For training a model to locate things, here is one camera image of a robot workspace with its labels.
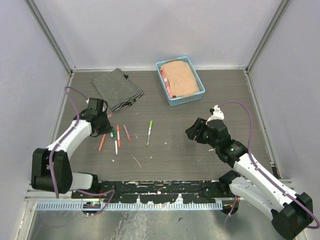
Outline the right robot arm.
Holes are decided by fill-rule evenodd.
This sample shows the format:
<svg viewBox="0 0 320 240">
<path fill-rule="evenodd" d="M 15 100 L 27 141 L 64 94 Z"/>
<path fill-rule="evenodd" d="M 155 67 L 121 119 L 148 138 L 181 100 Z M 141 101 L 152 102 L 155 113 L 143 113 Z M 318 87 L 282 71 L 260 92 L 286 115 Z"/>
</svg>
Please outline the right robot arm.
<svg viewBox="0 0 320 240">
<path fill-rule="evenodd" d="M 312 198 L 296 193 L 268 172 L 241 142 L 231 138 L 221 119 L 198 118 L 185 133 L 190 140 L 210 145 L 232 168 L 219 179 L 221 194 L 244 198 L 270 219 L 284 239 L 293 240 L 313 222 Z"/>
</svg>

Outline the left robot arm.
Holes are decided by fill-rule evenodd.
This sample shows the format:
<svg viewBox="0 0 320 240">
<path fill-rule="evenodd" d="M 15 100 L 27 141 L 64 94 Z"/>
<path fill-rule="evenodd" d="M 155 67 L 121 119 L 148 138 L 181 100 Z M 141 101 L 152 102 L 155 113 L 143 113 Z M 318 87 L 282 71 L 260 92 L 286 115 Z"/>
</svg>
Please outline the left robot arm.
<svg viewBox="0 0 320 240">
<path fill-rule="evenodd" d="M 76 111 L 68 129 L 45 148 L 37 148 L 32 154 L 31 186 L 35 190 L 65 194 L 82 190 L 88 198 L 100 194 L 101 187 L 91 173 L 73 172 L 70 159 L 87 137 L 111 133 L 108 104 L 99 98 L 89 98 L 86 109 Z"/>
</svg>

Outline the white pen lime end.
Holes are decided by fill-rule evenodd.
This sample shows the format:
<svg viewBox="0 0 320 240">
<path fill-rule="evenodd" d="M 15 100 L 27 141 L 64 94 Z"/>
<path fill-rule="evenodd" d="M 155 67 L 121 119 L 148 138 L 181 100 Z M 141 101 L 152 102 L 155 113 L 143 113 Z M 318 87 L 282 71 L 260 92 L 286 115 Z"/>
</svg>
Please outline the white pen lime end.
<svg viewBox="0 0 320 240">
<path fill-rule="evenodd" d="M 148 128 L 147 141 L 146 141 L 147 146 L 150 144 L 151 129 L 152 129 L 151 127 Z"/>
</svg>

